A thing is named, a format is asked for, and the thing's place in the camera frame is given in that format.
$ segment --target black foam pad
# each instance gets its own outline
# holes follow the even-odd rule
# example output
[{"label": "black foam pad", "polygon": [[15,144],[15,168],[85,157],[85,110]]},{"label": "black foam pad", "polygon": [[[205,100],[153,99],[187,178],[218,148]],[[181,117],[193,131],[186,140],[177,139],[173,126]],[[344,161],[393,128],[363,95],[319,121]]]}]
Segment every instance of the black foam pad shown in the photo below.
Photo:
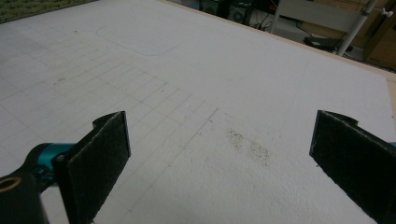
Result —
[{"label": "black foam pad", "polygon": [[396,148],[349,117],[318,112],[309,154],[378,223],[396,223]]},{"label": "black foam pad", "polygon": [[101,117],[68,152],[52,160],[71,224],[92,223],[131,156],[124,112]]}]

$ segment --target cable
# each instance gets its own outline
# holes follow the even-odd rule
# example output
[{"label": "cable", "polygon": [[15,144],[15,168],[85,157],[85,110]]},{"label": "cable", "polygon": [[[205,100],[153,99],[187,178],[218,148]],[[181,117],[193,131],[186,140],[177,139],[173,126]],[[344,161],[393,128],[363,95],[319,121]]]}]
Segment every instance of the cable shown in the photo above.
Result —
[{"label": "cable", "polygon": [[264,18],[264,19],[262,19],[262,22],[260,23],[260,27],[262,27],[262,24],[264,23],[264,21],[265,20],[267,20],[267,18],[270,16],[270,13],[268,12],[267,13],[267,16]]},{"label": "cable", "polygon": [[309,34],[311,37],[313,37],[311,33],[307,32],[305,29],[301,28],[301,27],[298,25],[297,21],[296,21],[296,27],[297,27],[299,30],[304,31],[304,32],[306,32],[307,34]]},{"label": "cable", "polygon": [[256,24],[252,24],[252,23],[249,24],[249,26],[250,26],[250,27],[253,27],[254,29],[257,29],[258,26],[259,26],[259,23],[258,23],[259,18],[258,18],[258,16],[257,16],[257,14],[258,14],[257,11],[258,11],[258,10],[255,10],[255,12],[256,12]]},{"label": "cable", "polygon": [[271,24],[272,24],[272,21],[268,21],[267,23],[265,23],[265,25],[262,29],[265,31],[267,28],[271,27]]}]

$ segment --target dirt mark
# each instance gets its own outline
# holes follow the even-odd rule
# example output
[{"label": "dirt mark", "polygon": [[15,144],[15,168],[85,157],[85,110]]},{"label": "dirt mark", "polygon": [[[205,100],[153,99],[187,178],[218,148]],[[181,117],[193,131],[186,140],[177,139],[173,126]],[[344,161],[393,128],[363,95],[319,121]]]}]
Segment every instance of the dirt mark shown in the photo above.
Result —
[{"label": "dirt mark", "polygon": [[259,145],[253,140],[245,138],[244,135],[231,128],[227,129],[227,137],[234,150],[245,154],[259,165],[268,166],[270,156],[267,148]]}]

